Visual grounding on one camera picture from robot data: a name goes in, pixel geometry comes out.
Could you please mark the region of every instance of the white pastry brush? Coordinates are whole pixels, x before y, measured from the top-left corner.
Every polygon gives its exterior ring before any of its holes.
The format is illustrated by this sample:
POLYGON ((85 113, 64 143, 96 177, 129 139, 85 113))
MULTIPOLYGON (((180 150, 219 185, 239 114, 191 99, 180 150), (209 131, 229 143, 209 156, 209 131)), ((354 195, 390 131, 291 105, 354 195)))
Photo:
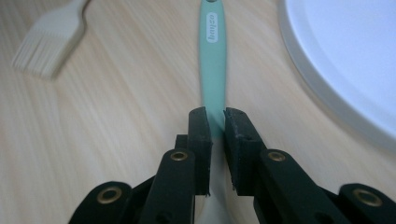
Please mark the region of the white pastry brush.
POLYGON ((73 0, 43 15, 21 43, 12 65, 52 78, 84 33, 82 11, 89 0, 73 0))

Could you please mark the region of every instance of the wood grain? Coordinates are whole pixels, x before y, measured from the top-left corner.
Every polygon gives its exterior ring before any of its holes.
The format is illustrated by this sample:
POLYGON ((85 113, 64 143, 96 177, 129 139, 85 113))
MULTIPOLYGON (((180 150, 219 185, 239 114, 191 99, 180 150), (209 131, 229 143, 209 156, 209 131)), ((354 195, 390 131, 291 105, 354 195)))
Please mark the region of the wood grain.
MULTIPOLYGON (((200 106, 200 1, 92 0, 87 30, 54 81, 11 68, 29 27, 66 0, 0 1, 0 223, 66 223, 95 186, 136 186, 200 106)), ((276 0, 224 0, 227 106, 325 189, 360 182, 396 200, 396 155, 343 124, 306 87, 276 0)), ((238 223, 256 223, 229 183, 238 223)))

